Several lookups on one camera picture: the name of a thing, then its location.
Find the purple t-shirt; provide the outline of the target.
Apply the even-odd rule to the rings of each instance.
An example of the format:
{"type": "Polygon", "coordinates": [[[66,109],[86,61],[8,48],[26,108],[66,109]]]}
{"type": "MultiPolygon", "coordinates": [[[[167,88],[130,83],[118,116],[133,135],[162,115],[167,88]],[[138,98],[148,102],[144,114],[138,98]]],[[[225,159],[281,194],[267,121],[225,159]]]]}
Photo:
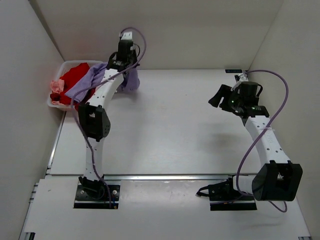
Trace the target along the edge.
{"type": "MultiPolygon", "coordinates": [[[[64,95],[72,98],[77,92],[82,89],[91,87],[103,80],[105,70],[107,69],[107,63],[98,63],[91,66],[88,72],[80,78],[80,80],[71,87],[64,95]]],[[[133,92],[140,86],[140,80],[138,77],[138,71],[133,68],[130,72],[123,75],[123,82],[117,88],[117,92],[133,92]]]]}

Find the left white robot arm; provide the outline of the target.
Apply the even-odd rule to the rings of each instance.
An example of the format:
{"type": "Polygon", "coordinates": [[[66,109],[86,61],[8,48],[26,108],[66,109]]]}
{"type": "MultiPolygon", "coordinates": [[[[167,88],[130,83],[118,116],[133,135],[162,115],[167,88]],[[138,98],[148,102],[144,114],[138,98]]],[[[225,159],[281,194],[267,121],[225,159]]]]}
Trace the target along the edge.
{"type": "Polygon", "coordinates": [[[86,103],[78,106],[78,126],[86,144],[85,171],[79,183],[95,201],[111,201],[102,169],[103,143],[111,130],[107,107],[116,92],[134,92],[139,88],[137,66],[144,52],[137,53],[136,49],[132,30],[123,30],[118,49],[109,57],[103,72],[102,83],[86,103]]]}

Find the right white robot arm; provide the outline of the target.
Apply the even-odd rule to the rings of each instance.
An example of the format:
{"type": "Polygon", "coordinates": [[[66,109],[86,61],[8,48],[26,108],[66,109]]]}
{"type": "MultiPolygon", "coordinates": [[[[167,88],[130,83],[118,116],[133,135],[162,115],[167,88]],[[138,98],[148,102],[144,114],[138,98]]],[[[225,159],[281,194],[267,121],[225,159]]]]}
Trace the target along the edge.
{"type": "Polygon", "coordinates": [[[233,86],[221,85],[208,101],[211,106],[240,117],[253,140],[232,178],[233,189],[257,201],[291,202],[296,197],[303,169],[286,155],[271,127],[282,109],[270,116],[266,107],[259,104],[262,85],[248,80],[245,73],[234,78],[233,86]],[[261,169],[255,176],[242,175],[242,166],[252,149],[257,150],[261,169]]]}

